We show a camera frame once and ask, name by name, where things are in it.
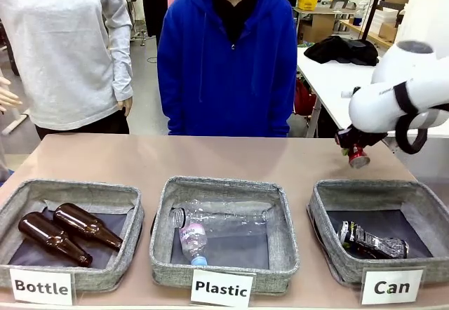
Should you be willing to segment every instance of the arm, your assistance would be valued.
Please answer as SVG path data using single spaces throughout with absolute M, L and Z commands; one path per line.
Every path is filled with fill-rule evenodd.
M 169 118 L 169 135 L 185 135 L 182 113 L 182 24 L 176 2 L 163 20 L 157 52 L 157 75 L 162 111 Z
M 297 44 L 290 7 L 286 9 L 286 17 L 288 19 L 285 21 L 281 38 L 279 39 L 276 64 L 274 66 L 268 137 L 286 137 L 289 131 L 287 119 L 293 112 Z
M 115 98 L 118 102 L 133 96 L 131 88 L 131 58 L 129 53 L 131 21 L 126 8 L 126 0 L 104 0 L 102 2 L 106 27 L 109 30 L 109 49 L 114 64 Z

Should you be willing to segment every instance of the label card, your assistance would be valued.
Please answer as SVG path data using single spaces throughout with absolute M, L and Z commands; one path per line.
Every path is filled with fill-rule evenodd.
M 252 285 L 252 276 L 194 270 L 190 300 L 225 306 L 248 307 Z
M 367 271 L 362 304 L 389 304 L 416 301 L 423 269 Z
M 16 301 L 40 304 L 72 305 L 70 274 L 10 269 Z

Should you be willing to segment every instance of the hand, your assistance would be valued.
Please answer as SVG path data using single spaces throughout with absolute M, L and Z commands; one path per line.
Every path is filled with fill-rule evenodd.
M 10 81 L 0 76 L 0 112 L 5 112 L 5 107 L 14 108 L 22 104 L 20 98 L 16 94 L 3 88 L 3 86 L 9 86 L 10 84 Z
M 131 111 L 131 107 L 133 106 L 133 97 L 127 98 L 123 101 L 118 101 L 117 105 L 119 106 L 119 110 L 125 108 L 125 117 L 128 117 L 129 112 Z

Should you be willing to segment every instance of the robotic arm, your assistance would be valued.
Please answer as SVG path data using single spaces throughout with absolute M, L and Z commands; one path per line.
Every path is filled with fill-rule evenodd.
M 421 150 L 427 129 L 449 118 L 449 57 L 437 60 L 433 49 L 422 42 L 402 41 L 391 47 L 373 73 L 373 83 L 354 89 L 349 103 L 352 125 L 335 136 L 360 168 L 369 163 L 363 148 L 396 131 L 398 146 L 408 154 Z M 418 129 L 408 141 L 409 129 Z

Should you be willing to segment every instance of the brown glass bottle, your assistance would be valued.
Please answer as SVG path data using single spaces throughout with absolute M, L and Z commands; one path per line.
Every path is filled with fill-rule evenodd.
M 39 212 L 31 212 L 19 221 L 19 231 L 53 254 L 70 258 L 89 267 L 92 257 L 69 238 L 69 234 Z
M 112 233 L 96 216 L 73 203 L 63 203 L 54 214 L 53 221 L 70 233 L 88 240 L 96 240 L 108 247 L 120 250 L 121 238 Z

